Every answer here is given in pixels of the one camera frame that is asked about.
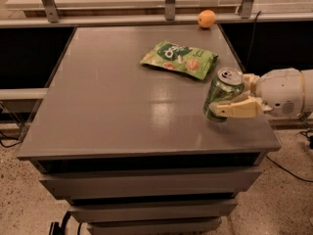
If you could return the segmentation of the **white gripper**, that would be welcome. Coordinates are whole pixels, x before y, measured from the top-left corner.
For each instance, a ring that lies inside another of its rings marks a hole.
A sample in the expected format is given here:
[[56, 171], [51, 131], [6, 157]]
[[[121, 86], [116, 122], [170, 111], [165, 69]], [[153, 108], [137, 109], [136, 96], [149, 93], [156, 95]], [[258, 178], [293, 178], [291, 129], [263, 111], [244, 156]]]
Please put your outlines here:
[[254, 118], [263, 112], [272, 117], [298, 116], [305, 102], [305, 80], [296, 69], [271, 70], [260, 78], [244, 74], [244, 92], [255, 92], [240, 102], [212, 102], [209, 109], [221, 118]]

